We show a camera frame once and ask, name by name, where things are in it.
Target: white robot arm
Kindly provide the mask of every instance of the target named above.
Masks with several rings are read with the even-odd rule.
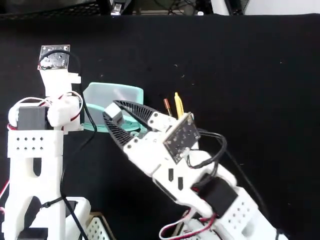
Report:
[[[149,132],[134,137],[121,129],[122,110]],[[178,222],[184,222],[192,232],[165,238],[162,233],[174,225],[170,224],[161,229],[160,239],[192,239],[193,236],[204,240],[287,239],[283,234],[277,234],[255,201],[245,189],[237,186],[235,176],[222,165],[218,165],[214,178],[201,189],[194,188],[196,183],[212,174],[215,162],[207,152],[197,149],[201,135],[191,113],[176,120],[150,107],[116,100],[105,109],[103,117],[111,137],[128,159],[174,202],[190,207],[189,213]],[[195,213],[209,224],[203,226],[200,221],[192,219]]]
[[[81,76],[68,72],[69,51],[69,45],[42,46],[40,57],[47,57],[40,61],[38,70],[46,98],[26,97],[9,111],[10,191],[2,224],[5,240],[79,238],[79,226],[71,215],[66,217],[66,199],[62,201],[60,189],[64,135],[83,130],[84,100],[73,90],[73,86],[81,84]],[[41,159],[39,176],[33,170],[35,158]],[[25,226],[25,214],[33,197],[43,208],[32,225]],[[73,212],[85,228],[91,209],[89,201],[83,197],[68,197],[67,201],[76,203]]]

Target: teal plastic container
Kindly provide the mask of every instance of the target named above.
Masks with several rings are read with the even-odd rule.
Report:
[[[91,82],[83,91],[83,96],[88,107],[88,110],[97,126],[97,131],[107,133],[102,113],[114,100],[124,100],[135,102],[138,104],[144,103],[144,90],[136,86]],[[140,128],[140,124],[123,111],[124,124],[121,126],[124,130],[130,132]],[[93,131],[88,116],[85,114],[84,129]]]

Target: red wire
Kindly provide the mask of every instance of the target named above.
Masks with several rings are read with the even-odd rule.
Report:
[[[17,130],[16,127],[12,126],[10,123],[6,125],[10,130]]]
[[[214,221],[215,221],[216,217],[217,217],[217,214],[213,214],[212,217],[210,218],[209,224],[206,227],[204,227],[203,229],[195,231],[195,232],[192,232],[192,233],[188,233],[188,234],[185,234],[185,235],[182,235],[182,236],[177,236],[175,238],[170,238],[170,240],[181,240],[181,239],[186,239],[186,238],[190,238],[190,237],[193,237],[195,235],[198,235],[198,234],[206,231],[207,229],[209,229],[212,226],[212,224],[214,224]],[[163,229],[162,233],[164,233],[165,230],[169,229],[170,227],[173,227],[173,226],[166,227],[165,229]]]
[[[2,196],[5,193],[5,190],[8,188],[9,180],[5,182],[5,185],[3,186],[2,190],[0,191],[0,196]]]
[[[71,121],[70,121],[70,122],[72,122],[73,120],[75,120],[79,115],[80,115],[80,112],[79,112],[77,115],[75,115],[73,118],[71,118]]]

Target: black tablecloth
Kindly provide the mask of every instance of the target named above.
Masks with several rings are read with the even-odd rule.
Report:
[[[291,239],[312,238],[320,214],[319,26],[318,15],[1,21],[0,186],[9,177],[8,110],[23,97],[44,95],[40,46],[71,44],[82,60],[85,87],[138,86],[144,102],[161,111],[163,98],[173,104],[179,92],[199,127],[227,137],[266,201],[271,223]],[[71,63],[69,70],[76,67]],[[65,154],[89,134],[67,136]],[[200,143],[211,149],[212,140]],[[244,183],[227,158],[222,163]],[[101,211],[120,240],[157,239],[184,210],[102,133],[77,155],[65,187]]]

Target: white wire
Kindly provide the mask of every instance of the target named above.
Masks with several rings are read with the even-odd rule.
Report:
[[[203,229],[207,228],[208,225],[212,224],[212,223],[210,223],[210,221],[209,221],[209,222],[208,222],[205,226],[203,226],[202,228],[199,228],[199,229],[194,230],[194,231],[192,231],[192,232],[188,232],[188,233],[186,233],[186,234],[184,234],[184,235],[171,236],[171,237],[163,237],[163,236],[162,236],[162,234],[163,234],[163,232],[164,232],[165,230],[167,230],[167,229],[171,228],[172,226],[175,226],[175,225],[177,225],[177,224],[179,224],[179,223],[181,223],[181,222],[189,221],[194,214],[195,214],[194,211],[191,210],[186,216],[184,216],[184,217],[181,218],[180,220],[178,220],[178,221],[176,221],[176,222],[174,222],[174,223],[165,225],[165,226],[164,226],[163,228],[161,228],[160,231],[159,231],[159,235],[158,235],[158,236],[159,236],[159,239],[161,239],[161,240],[176,240],[176,239],[183,239],[184,236],[187,236],[186,238],[189,238],[189,237],[190,237],[189,235],[192,235],[192,234],[194,234],[194,233],[196,233],[196,232],[202,232]]]
[[[42,104],[42,103],[46,102],[47,104],[51,105],[51,102],[49,102],[47,99],[43,99],[43,98],[39,98],[39,97],[33,97],[33,96],[28,96],[28,97],[23,98],[23,99],[17,101],[15,103],[15,105],[23,103],[24,101],[27,101],[27,100],[39,100],[40,101],[39,104]]]

